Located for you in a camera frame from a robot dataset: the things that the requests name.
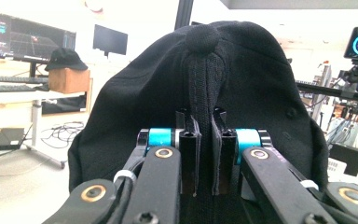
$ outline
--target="white floor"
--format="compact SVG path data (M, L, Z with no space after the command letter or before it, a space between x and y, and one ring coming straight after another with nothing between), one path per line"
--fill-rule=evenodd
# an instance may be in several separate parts
M48 129L65 122L87 121L87 115L42 120ZM53 158L66 156L68 147L55 148L66 143L57 139L47 143L50 146L42 142L38 147ZM62 169L58 161L36 150L25 147L0 157L0 223L42 223L69 196L68 179L67 163Z

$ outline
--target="cardboard box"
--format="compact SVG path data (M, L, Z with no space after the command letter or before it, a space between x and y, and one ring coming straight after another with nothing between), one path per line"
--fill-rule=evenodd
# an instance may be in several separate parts
M79 71L70 68L52 69L48 72L48 87L51 91L75 93L88 91L90 70Z

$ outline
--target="white desk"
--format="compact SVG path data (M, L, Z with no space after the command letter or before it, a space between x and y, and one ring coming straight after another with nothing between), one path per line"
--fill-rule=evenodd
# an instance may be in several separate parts
M63 94L56 91L27 91L27 92L0 92L0 104L10 104L10 103L24 103L24 102L33 102L32 105L32 143L31 145L26 145L29 149L34 149L42 152L43 154L51 157L55 161L58 161L61 165L61 168L64 168L65 163L67 162L66 157L57 157L49 155L47 151L43 150L40 146L38 137L40 134L39 130L39 121L42 117L42 101L44 99L54 99L54 98L65 98L71 96L78 96L83 94L80 93L71 93Z

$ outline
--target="keyboard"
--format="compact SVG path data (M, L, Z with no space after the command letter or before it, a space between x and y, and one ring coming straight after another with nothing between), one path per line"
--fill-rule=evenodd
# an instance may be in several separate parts
M13 91L35 91L35 89L26 85L0 85L0 92Z
M0 76L0 82L25 83L25 84L45 84L45 83L48 83L48 77L3 77L3 76Z

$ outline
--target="black hat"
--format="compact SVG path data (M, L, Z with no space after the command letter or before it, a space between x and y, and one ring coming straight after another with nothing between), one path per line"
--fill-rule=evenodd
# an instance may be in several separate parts
M180 223L247 223L234 183L229 195L212 196L217 106L227 111L228 128L267 130L297 170L326 186L324 135L299 97L280 44L257 24L218 21L163 36L105 83L68 151L70 190L96 178L112 180L141 129L176 128L175 111L184 107L202 137L197 197L181 195ZM238 180L237 166L232 176Z
M59 68L72 68L75 70L87 70L88 67L80 60L78 54L72 49L59 48L51 53L51 59L45 70Z

